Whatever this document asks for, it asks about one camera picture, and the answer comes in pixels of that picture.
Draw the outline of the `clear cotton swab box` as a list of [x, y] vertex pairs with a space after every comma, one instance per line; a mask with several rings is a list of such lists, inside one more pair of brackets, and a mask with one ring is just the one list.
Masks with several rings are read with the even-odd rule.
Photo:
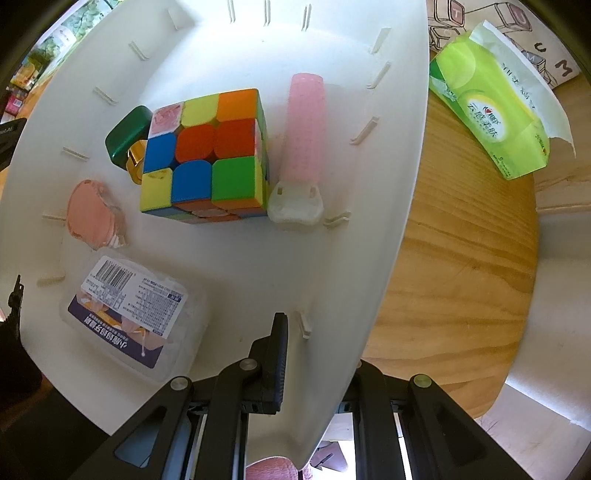
[[60, 317], [123, 368], [163, 383], [189, 373], [211, 307], [197, 283], [101, 248], [67, 281]]

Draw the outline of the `pink powder puff case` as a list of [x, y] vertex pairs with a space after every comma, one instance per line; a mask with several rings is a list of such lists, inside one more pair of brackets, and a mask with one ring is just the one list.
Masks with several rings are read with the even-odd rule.
[[126, 245], [123, 212], [108, 188], [96, 180], [86, 179], [74, 187], [68, 200], [66, 227], [72, 237], [93, 250]]

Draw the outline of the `pink hair roller clip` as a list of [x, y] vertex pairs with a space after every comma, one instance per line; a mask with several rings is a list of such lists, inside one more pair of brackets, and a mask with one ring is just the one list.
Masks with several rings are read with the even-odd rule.
[[320, 192], [325, 165], [325, 84], [317, 74], [290, 81], [283, 158], [267, 215], [276, 224], [312, 227], [324, 214]]

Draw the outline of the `multicolour puzzle cube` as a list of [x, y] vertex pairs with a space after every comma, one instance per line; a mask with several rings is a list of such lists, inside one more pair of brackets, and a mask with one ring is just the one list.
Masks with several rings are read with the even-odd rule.
[[259, 90], [231, 90], [152, 114], [139, 209], [187, 224], [266, 216], [270, 186]]

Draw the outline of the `green gold small bottle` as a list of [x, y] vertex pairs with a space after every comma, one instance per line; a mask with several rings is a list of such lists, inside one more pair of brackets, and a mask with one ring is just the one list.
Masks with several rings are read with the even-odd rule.
[[113, 165], [125, 170], [136, 185], [142, 182], [143, 160], [152, 112], [138, 105], [107, 134], [105, 148]]

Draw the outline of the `white plastic storage bin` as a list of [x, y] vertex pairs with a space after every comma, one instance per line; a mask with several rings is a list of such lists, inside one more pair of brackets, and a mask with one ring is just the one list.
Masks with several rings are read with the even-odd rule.
[[[245, 357], [277, 312], [290, 319], [283, 404], [254, 416], [247, 457], [308, 462], [363, 354], [398, 256], [421, 158], [428, 103], [422, 1], [125, 1], [58, 69], [12, 159], [1, 198], [1, 288], [24, 283], [22, 342], [61, 394], [113, 432], [155, 391], [61, 317], [92, 249], [59, 217], [84, 179], [123, 210], [124, 253], [204, 288], [211, 320], [191, 366], [208, 377]], [[339, 226], [284, 226], [256, 198], [216, 198], [214, 221], [144, 214], [140, 188], [114, 166], [107, 133], [151, 110], [254, 89], [266, 117], [270, 185], [287, 160], [290, 81], [325, 84], [317, 181]]]

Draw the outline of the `green tissue pack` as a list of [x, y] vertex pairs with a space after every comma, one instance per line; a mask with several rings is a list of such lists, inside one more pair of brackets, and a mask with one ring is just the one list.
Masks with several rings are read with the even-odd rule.
[[456, 37], [435, 56], [429, 87], [507, 180], [545, 168], [552, 139], [574, 144], [567, 114], [552, 89], [488, 21]]

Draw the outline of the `grape print cardboard sheet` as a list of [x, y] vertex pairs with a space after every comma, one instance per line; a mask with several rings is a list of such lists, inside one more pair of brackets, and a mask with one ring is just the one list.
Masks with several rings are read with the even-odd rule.
[[29, 53], [30, 59], [41, 69], [55, 65], [119, 4], [117, 0], [77, 2], [55, 28], [42, 35]]

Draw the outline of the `letter print fabric bag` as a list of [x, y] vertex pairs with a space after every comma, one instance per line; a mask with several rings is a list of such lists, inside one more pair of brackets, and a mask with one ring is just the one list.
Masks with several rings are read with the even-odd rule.
[[551, 88], [581, 73], [566, 46], [522, 1], [428, 0], [427, 16], [434, 52], [487, 21], [528, 58]]

